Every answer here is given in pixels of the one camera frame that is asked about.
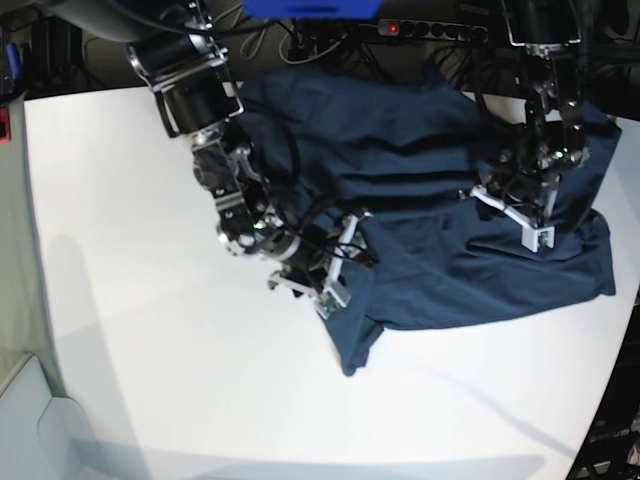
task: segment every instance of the blue cloth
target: blue cloth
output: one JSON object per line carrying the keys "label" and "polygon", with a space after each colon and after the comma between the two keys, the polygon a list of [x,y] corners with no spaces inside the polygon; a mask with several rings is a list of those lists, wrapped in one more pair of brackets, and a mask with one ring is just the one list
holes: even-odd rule
{"label": "blue cloth", "polygon": [[[615,294],[609,230],[591,205],[620,132],[596,108],[585,105],[589,130],[601,130],[589,137],[591,158],[562,178],[556,247],[534,254],[515,222],[482,221],[475,199],[459,200],[506,140],[439,75],[398,86],[289,68],[247,82],[241,95],[280,114],[297,139],[302,169],[289,209],[301,216],[329,194],[375,214],[363,230],[380,263],[345,266],[352,301],[325,322],[346,375],[366,364],[385,328],[477,325]],[[276,123],[240,118],[268,161],[290,170]]]}

